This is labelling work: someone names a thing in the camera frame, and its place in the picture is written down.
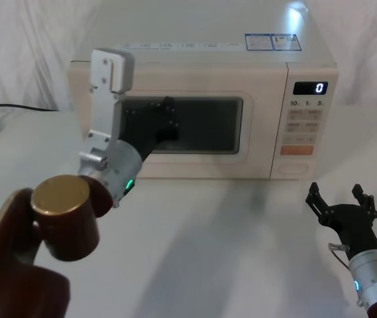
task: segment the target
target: power cord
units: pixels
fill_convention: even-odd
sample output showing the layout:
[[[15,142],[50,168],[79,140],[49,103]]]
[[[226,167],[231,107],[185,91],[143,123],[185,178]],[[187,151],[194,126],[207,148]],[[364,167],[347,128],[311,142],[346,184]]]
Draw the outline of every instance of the power cord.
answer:
[[[346,263],[343,262],[343,260],[337,255],[335,254],[335,252],[333,250],[331,250],[331,253],[333,253],[334,257],[345,267],[349,270],[349,267],[346,265]]]
[[[17,104],[0,104],[0,107],[21,108],[21,109],[28,109],[29,111],[57,111],[55,109],[36,108],[36,107],[29,107],[29,106],[17,105]]]

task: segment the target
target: microwave oven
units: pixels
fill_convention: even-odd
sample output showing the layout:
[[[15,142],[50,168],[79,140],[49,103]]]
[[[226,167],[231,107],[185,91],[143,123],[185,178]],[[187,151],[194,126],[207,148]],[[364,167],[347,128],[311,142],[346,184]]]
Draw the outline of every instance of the microwave oven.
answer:
[[[104,0],[68,71],[84,135],[94,48],[135,57],[124,112],[174,98],[180,138],[139,177],[311,178],[338,71],[303,3]]]

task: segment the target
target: metal bracket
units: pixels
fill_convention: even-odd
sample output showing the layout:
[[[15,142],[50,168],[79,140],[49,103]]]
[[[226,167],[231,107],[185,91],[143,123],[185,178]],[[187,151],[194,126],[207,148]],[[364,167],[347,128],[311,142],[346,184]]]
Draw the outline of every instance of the metal bracket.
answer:
[[[119,138],[122,102],[133,73],[134,58],[128,52],[99,49],[91,55],[91,129],[80,157],[97,170],[106,169],[110,144]]]
[[[328,249],[331,251],[340,250],[342,252],[348,252],[350,250],[350,247],[348,245],[343,244],[328,243]]]

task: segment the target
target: gold cap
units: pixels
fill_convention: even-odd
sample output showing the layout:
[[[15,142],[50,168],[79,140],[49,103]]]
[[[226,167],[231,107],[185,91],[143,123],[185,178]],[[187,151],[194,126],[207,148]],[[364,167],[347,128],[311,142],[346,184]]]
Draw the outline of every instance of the gold cap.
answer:
[[[32,193],[32,208],[44,215],[61,215],[81,207],[89,198],[89,186],[77,176],[61,175],[42,182]]]

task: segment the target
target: orange button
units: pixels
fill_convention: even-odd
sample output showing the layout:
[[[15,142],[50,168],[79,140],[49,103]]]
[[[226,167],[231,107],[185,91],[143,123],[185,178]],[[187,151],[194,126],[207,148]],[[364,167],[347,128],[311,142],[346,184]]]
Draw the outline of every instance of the orange button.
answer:
[[[311,156],[313,146],[283,146],[281,156]]]

